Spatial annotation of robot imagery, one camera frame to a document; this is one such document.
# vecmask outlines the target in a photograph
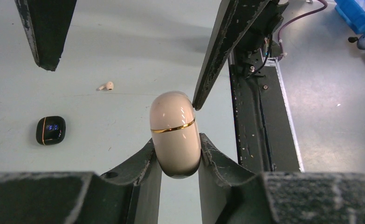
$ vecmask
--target gold trim stripe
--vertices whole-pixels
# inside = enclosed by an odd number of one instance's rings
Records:
[[[162,129],[162,130],[153,130],[151,129],[151,132],[153,133],[165,133],[165,132],[172,132],[172,131],[177,131],[177,130],[181,130],[181,129],[184,129],[184,128],[187,128],[191,125],[194,124],[196,118],[193,119],[193,121],[187,123],[187,124],[184,124],[182,126],[179,126],[179,127],[174,127],[174,128],[168,128],[168,129]]]
[[[45,121],[46,121],[46,117],[44,117],[44,126],[42,127],[42,143],[43,143],[44,145],[45,145],[45,141],[44,141]]]

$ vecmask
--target cream earbud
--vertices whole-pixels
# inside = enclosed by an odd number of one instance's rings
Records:
[[[179,91],[158,96],[152,103],[149,119],[163,172],[176,179],[194,174],[200,164],[201,145],[188,96]]]
[[[100,86],[97,90],[102,90],[106,88],[108,91],[114,89],[114,84],[112,82],[107,82],[105,85]]]

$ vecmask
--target black earbud case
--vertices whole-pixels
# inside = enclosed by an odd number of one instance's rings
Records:
[[[37,125],[36,139],[41,145],[54,145],[64,139],[66,121],[59,116],[44,117]]]

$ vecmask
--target wire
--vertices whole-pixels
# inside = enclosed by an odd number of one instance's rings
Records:
[[[308,12],[308,13],[305,13],[305,14],[302,14],[296,18],[293,18],[292,20],[288,21],[287,23],[285,23],[279,30],[278,30],[278,34],[277,34],[277,39],[278,39],[278,44],[280,45],[280,50],[281,50],[281,54],[280,56],[277,57],[277,59],[280,61],[281,59],[283,59],[284,56],[287,55],[287,53],[284,53],[284,50],[283,50],[283,47],[282,47],[282,39],[281,39],[281,32],[282,30],[284,30],[284,28],[286,28],[289,24],[295,22],[296,20],[299,20],[303,17],[306,17],[308,15],[311,15],[311,14],[314,14],[314,13],[318,13],[318,12],[321,12],[322,10],[326,9],[328,7],[328,3],[326,2],[326,0],[317,0],[319,2],[321,2],[324,6],[319,8],[319,9],[316,9],[316,10],[313,10],[311,12]]]
[[[245,79],[248,79],[249,77],[251,77],[252,75],[255,75],[256,73],[258,73],[261,69],[263,69],[263,67],[265,67],[266,62],[268,61],[269,55],[271,54],[271,45],[273,44],[273,35],[270,35],[269,38],[269,46],[268,46],[268,50],[266,51],[266,56],[265,56],[265,60],[263,61],[263,64],[254,72],[252,72],[250,75],[248,75]]]

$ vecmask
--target gray floor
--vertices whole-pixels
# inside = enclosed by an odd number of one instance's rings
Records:
[[[306,171],[365,173],[365,51],[329,2],[285,29],[282,76]],[[321,5],[293,1],[283,15]]]
[[[219,0],[80,0],[56,72],[36,67],[13,1],[0,0],[0,171],[94,170],[101,174],[150,138],[149,106],[169,90],[193,97]],[[286,20],[321,5],[293,1]],[[365,52],[333,10],[284,32],[281,61],[306,171],[365,173]],[[111,92],[97,92],[113,81]],[[65,140],[41,147],[36,122],[60,115]],[[197,114],[236,160],[227,70]],[[162,180],[159,223],[200,223],[197,174]]]

